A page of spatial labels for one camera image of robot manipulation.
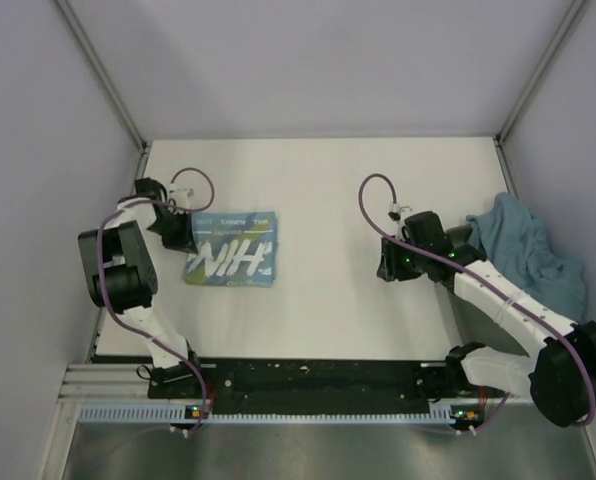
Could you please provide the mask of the light blue printed t-shirt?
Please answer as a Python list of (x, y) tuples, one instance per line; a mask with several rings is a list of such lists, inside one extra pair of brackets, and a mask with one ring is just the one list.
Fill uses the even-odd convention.
[(188, 285), (268, 288), (276, 278), (278, 219), (273, 211), (201, 212), (192, 217), (197, 251), (188, 255)]

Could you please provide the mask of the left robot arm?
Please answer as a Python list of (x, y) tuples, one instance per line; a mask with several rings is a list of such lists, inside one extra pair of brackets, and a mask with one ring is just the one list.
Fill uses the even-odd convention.
[(154, 366), (152, 382), (170, 382), (181, 395), (194, 396), (205, 374), (189, 342), (158, 311), (158, 276), (145, 242), (146, 235), (155, 235), (166, 250), (195, 253), (192, 214), (157, 180), (139, 179), (134, 187), (110, 220), (78, 235), (88, 293), (119, 326), (144, 340)]

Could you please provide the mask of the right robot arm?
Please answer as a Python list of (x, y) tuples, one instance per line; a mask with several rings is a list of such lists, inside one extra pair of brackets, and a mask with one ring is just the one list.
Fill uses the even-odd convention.
[(529, 398), (559, 427), (579, 424), (596, 409), (595, 322), (579, 324), (514, 285), (468, 243), (468, 228), (444, 230), (436, 213), (406, 217), (398, 206), (388, 217), (397, 230), (381, 236), (379, 278), (425, 276), (486, 315), (522, 349), (506, 353), (477, 341), (452, 348), (444, 372), (452, 393), (490, 387)]

